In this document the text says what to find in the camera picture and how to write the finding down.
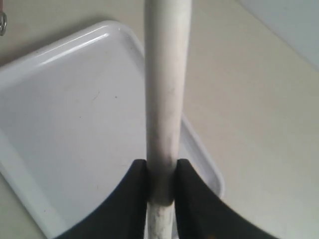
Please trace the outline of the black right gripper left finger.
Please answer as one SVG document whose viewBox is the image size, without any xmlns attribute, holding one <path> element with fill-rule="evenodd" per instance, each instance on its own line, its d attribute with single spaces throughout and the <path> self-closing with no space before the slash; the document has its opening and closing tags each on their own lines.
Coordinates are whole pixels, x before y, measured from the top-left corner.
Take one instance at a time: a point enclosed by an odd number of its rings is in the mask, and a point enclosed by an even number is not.
<svg viewBox="0 0 319 239">
<path fill-rule="evenodd" d="M 57 238 L 143 239 L 148 192 L 147 163 L 136 159 L 108 198 Z"/>
</svg>

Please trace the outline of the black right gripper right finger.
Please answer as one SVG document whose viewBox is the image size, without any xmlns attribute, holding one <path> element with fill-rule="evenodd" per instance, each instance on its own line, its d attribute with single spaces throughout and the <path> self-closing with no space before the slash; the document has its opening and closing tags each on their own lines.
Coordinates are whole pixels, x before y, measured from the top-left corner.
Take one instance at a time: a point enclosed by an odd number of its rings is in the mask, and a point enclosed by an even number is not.
<svg viewBox="0 0 319 239">
<path fill-rule="evenodd" d="M 274 239 L 228 207 L 187 159 L 177 161 L 175 215 L 180 239 Z"/>
</svg>

